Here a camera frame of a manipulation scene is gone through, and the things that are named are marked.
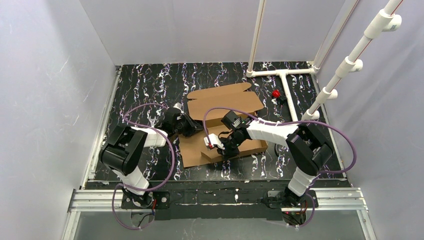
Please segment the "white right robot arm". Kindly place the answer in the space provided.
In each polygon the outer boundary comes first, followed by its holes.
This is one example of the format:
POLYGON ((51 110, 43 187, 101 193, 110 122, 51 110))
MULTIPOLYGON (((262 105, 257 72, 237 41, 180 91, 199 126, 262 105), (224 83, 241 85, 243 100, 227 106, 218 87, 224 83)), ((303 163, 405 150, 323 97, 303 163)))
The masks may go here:
POLYGON ((221 121, 229 132, 224 137, 211 133, 204 141, 207 147, 216 148, 222 156, 237 156, 239 146, 247 140, 266 141, 288 148, 296 170, 285 191, 287 196, 302 197, 334 153, 330 141, 313 122, 278 123, 252 115, 242 118, 232 110, 221 121))

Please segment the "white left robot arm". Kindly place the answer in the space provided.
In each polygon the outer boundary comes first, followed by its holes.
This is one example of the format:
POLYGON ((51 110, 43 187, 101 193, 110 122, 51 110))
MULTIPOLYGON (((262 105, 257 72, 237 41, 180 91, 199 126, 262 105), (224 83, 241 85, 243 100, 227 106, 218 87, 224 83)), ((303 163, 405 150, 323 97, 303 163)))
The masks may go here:
POLYGON ((138 167, 143 149, 164 147, 170 137, 191 137, 200 132, 203 125, 183 112, 179 103, 165 110, 154 127, 118 125, 99 151, 98 160, 121 179, 127 190, 137 196, 145 194, 148 180, 138 167))

